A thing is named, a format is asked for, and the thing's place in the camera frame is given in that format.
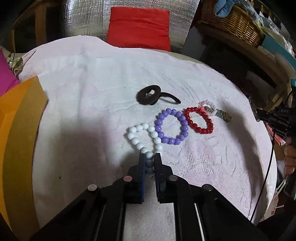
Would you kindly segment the person's right hand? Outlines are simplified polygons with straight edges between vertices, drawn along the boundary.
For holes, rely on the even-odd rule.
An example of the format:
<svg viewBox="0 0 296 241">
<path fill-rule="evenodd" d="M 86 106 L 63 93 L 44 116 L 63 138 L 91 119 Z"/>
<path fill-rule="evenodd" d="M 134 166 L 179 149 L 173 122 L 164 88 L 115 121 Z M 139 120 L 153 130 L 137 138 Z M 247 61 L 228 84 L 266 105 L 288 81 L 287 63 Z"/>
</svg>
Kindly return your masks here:
<svg viewBox="0 0 296 241">
<path fill-rule="evenodd" d="M 292 139 L 287 138 L 284 150 L 285 158 L 285 175 L 290 175 L 295 171 L 296 167 L 296 149 L 292 146 Z"/>
</svg>

